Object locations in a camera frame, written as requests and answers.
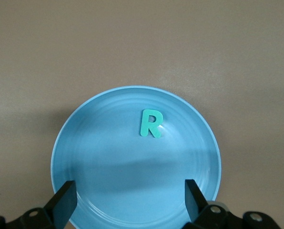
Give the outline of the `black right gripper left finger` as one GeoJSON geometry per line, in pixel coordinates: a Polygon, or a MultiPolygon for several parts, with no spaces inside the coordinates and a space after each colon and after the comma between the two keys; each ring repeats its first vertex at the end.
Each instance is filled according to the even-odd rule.
{"type": "Polygon", "coordinates": [[[0,216],[0,229],[63,229],[77,206],[75,181],[66,181],[42,208],[32,208],[6,222],[0,216]]]}

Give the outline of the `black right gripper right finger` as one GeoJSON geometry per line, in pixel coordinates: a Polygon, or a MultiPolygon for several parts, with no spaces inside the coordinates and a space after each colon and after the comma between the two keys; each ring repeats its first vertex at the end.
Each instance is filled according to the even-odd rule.
{"type": "Polygon", "coordinates": [[[237,217],[222,203],[207,201],[193,179],[185,180],[185,206],[190,217],[186,229],[279,229],[267,214],[247,211],[237,217]]]}

